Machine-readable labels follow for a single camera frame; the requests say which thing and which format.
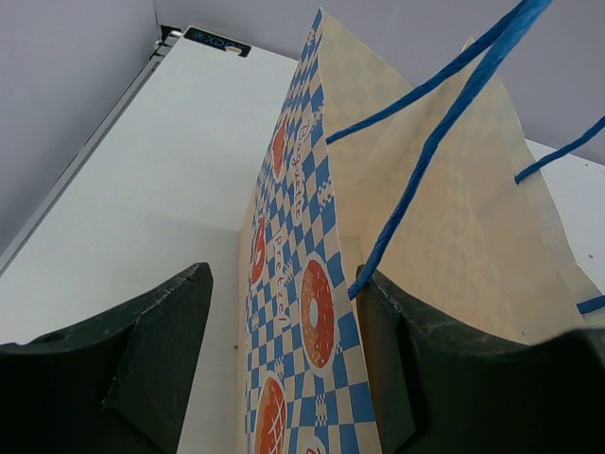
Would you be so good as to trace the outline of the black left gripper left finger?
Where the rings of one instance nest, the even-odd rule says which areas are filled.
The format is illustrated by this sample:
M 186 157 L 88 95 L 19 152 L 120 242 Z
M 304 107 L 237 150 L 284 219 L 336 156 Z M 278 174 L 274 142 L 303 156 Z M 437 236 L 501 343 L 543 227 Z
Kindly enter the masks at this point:
M 212 290 L 197 263 L 80 323 L 4 344 L 2 451 L 176 452 Z

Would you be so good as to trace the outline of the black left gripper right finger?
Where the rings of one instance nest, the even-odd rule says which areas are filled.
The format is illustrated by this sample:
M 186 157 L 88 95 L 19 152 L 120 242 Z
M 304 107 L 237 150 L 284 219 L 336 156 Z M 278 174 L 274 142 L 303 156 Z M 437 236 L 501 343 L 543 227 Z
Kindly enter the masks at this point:
M 357 295 L 385 453 L 600 453 L 604 332 L 535 345 L 463 323 L 376 273 Z

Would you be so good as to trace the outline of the blue checkered paper bag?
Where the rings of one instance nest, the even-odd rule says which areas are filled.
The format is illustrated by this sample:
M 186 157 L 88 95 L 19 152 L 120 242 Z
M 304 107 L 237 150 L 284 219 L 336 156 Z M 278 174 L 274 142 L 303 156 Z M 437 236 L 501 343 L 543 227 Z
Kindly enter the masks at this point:
M 546 8 L 418 86 L 316 14 L 240 229 L 241 450 L 385 453 L 356 306 L 376 273 L 508 341 L 604 332 L 545 178 L 570 148 L 536 158 L 496 76 Z

